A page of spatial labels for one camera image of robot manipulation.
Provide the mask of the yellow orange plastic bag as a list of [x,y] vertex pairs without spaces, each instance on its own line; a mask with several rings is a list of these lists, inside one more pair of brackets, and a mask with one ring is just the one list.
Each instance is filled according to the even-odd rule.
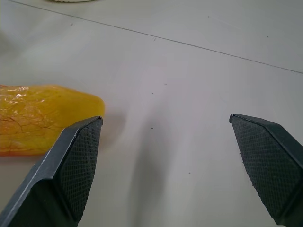
[[0,85],[0,157],[45,154],[62,130],[104,116],[95,95],[57,85]]

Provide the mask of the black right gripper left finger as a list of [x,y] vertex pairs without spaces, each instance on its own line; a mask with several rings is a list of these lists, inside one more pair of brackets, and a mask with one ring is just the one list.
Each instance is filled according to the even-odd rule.
[[102,117],[95,116],[65,128],[0,213],[0,227],[78,227],[95,175],[102,125]]

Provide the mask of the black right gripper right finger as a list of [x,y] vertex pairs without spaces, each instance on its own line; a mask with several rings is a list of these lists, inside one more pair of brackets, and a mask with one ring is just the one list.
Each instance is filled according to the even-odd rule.
[[303,227],[303,146],[280,124],[242,114],[229,122],[262,203],[277,225]]

